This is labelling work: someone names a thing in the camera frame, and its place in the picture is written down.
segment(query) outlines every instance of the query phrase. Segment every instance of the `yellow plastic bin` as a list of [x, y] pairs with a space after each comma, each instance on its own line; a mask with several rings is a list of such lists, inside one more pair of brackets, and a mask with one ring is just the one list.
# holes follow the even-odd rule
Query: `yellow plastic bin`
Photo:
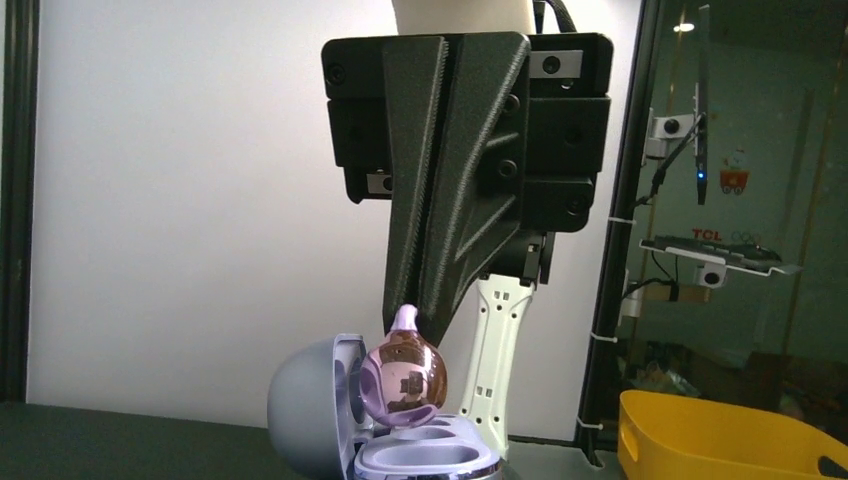
[[621, 394], [618, 458], [629, 480], [788, 480], [822, 478], [820, 465], [832, 462], [848, 469], [848, 447], [793, 418], [638, 390]]

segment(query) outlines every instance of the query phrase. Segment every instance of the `black door frame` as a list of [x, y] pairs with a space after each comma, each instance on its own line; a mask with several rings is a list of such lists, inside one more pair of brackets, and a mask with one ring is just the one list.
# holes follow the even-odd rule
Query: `black door frame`
[[601, 410], [609, 401], [610, 392], [615, 391], [618, 378], [615, 343], [605, 338], [615, 338], [618, 317], [621, 311], [621, 295], [624, 291], [627, 252], [633, 229], [633, 204], [639, 188], [639, 176], [648, 132], [648, 116], [654, 90], [654, 76], [659, 53], [664, 0], [644, 0], [639, 15], [636, 33], [636, 48], [633, 53], [633, 68], [630, 89], [624, 114], [624, 133], [613, 187], [612, 206], [607, 227], [606, 246], [598, 295], [595, 303], [595, 318], [592, 322], [586, 373], [575, 433], [575, 443], [595, 465], [601, 462], [595, 456], [597, 450], [615, 450], [616, 443], [599, 442]]
[[0, 402], [26, 401], [39, 0], [6, 0], [0, 177]]

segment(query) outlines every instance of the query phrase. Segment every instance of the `wire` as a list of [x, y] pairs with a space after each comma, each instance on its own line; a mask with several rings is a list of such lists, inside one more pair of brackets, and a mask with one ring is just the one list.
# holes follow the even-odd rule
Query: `wire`
[[677, 282], [675, 282], [674, 280], [663, 280], [662, 278], [649, 278], [647, 280], [642, 280], [641, 282], [636, 282], [633, 285], [630, 285], [629, 287], [627, 287], [627, 290], [625, 290], [624, 294], [621, 296], [621, 301], [623, 302], [624, 300], [627, 299], [627, 297], [629, 297], [630, 295], [633, 295], [633, 292], [635, 292], [636, 290], [639, 290], [640, 288], [642, 288], [644, 286], [651, 285], [651, 284], [654, 284], [654, 283], [658, 283], [660, 285], [666, 285], [666, 286], [669, 286], [669, 287], [677, 284]]
[[565, 8], [565, 4], [562, 3], [562, 0], [545, 0], [548, 2], [548, 5], [551, 6], [551, 9], [554, 11], [554, 16], [557, 19], [557, 26], [559, 27], [560, 33], [576, 33], [577, 27], [574, 26], [574, 20], [571, 19], [571, 14], [568, 13], [568, 9]]
[[686, 132], [686, 135], [683, 137], [682, 140], [680, 140], [680, 143], [678, 143], [677, 146], [674, 147], [674, 150], [672, 150], [671, 153], [667, 157], [665, 157], [665, 159], [663, 159], [662, 163], [660, 163], [660, 165], [657, 167], [657, 171], [654, 172], [654, 176], [653, 178], [651, 178], [651, 192], [636, 199], [636, 203], [633, 205], [631, 211], [636, 210], [642, 205], [648, 205], [648, 202], [650, 202], [652, 198], [657, 196], [657, 193], [659, 193], [660, 191], [660, 187], [662, 186], [663, 182], [665, 182], [665, 174], [668, 171], [669, 167], [671, 167], [671, 164], [674, 163], [675, 160], [677, 160], [677, 157], [679, 157], [681, 153], [683, 153], [683, 149], [695, 140], [695, 137], [698, 135], [698, 128], [703, 122], [704, 118], [706, 117], [703, 113], [695, 118], [695, 121], [692, 122], [692, 127], [689, 129], [688, 132]]
[[656, 266], [657, 266], [657, 268], [659, 268], [659, 269], [660, 269], [660, 270], [661, 270], [661, 271], [665, 274], [665, 276], [666, 276], [666, 277], [668, 277], [668, 279], [669, 279], [669, 280], [674, 280], [674, 279], [671, 277], [671, 274], [670, 274], [670, 273], [668, 273], [668, 270], [666, 270], [665, 268], [663, 268], [663, 266], [660, 264], [660, 261], [659, 261], [659, 260], [657, 260], [657, 252], [651, 251], [651, 260], [653, 260], [653, 261], [654, 261], [654, 265], [656, 265]]

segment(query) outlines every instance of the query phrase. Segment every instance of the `black cable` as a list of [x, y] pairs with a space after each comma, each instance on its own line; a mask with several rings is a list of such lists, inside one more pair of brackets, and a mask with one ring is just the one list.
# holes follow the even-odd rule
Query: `black cable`
[[574, 26], [574, 20], [571, 19], [571, 14], [568, 13], [568, 9], [565, 8], [565, 4], [562, 3], [562, 0], [545, 0], [548, 2], [548, 5], [551, 6], [551, 9], [554, 11], [554, 16], [557, 19], [557, 26], [559, 27], [560, 33], [576, 33], [577, 27]]
[[657, 268], [662, 270], [662, 272], [665, 274], [666, 277], [668, 277], [669, 280], [674, 280], [673, 278], [671, 278], [671, 274], [668, 273], [668, 270], [663, 268], [663, 266], [660, 264], [660, 261], [657, 260], [657, 252], [651, 251], [651, 260], [654, 261], [654, 265], [656, 265]]
[[536, 35], [541, 35], [545, 30], [545, 0], [533, 0], [533, 16], [536, 20]]
[[677, 283], [674, 280], [663, 280], [662, 278], [649, 278], [647, 280], [642, 280], [641, 282], [636, 282], [633, 285], [630, 285], [629, 287], [627, 287], [627, 289], [624, 291], [624, 295], [621, 296], [621, 301], [623, 302], [624, 300], [627, 299], [627, 297], [629, 297], [630, 295], [633, 295], [633, 292], [635, 292], [636, 290], [639, 290], [640, 288], [642, 288], [644, 286], [651, 285], [651, 284], [654, 284], [654, 283], [658, 283], [660, 285], [666, 285], [666, 286], [669, 286], [669, 287], [673, 287], [674, 285], [677, 285]]
[[663, 159], [662, 163], [660, 163], [660, 165], [657, 167], [657, 171], [654, 172], [654, 176], [653, 178], [651, 178], [651, 192], [647, 195], [639, 197], [631, 210], [636, 210], [636, 208], [641, 207], [642, 205], [648, 205], [648, 202], [650, 202], [651, 199], [654, 198], [657, 193], [659, 193], [660, 187], [662, 186], [663, 182], [665, 182], [666, 172], [668, 171], [669, 167], [671, 167], [671, 164], [674, 163], [675, 160], [677, 160], [677, 157], [679, 157], [680, 154], [683, 153], [683, 149], [686, 148], [690, 143], [692, 143], [693, 140], [695, 140], [695, 137], [698, 134], [698, 127], [704, 118], [705, 117], [703, 113], [695, 118], [695, 121], [692, 122], [692, 128], [690, 128], [689, 131], [686, 132], [686, 135], [683, 137], [682, 140], [680, 140], [680, 143], [678, 143], [677, 146], [674, 147], [674, 150], [672, 150], [671, 153], [667, 157], [665, 157], [665, 159]]

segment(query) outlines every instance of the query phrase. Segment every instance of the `white backdrop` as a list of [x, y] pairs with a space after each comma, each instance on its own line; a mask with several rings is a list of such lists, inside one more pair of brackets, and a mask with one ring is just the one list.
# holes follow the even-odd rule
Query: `white backdrop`
[[[616, 46], [605, 172], [522, 331], [513, 434], [573, 435], [638, 3], [569, 5]], [[345, 196], [319, 53], [392, 34], [388, 0], [53, 0], [41, 30], [29, 401], [262, 426], [288, 354], [381, 337], [389, 204]], [[473, 331], [466, 302], [448, 408]]]

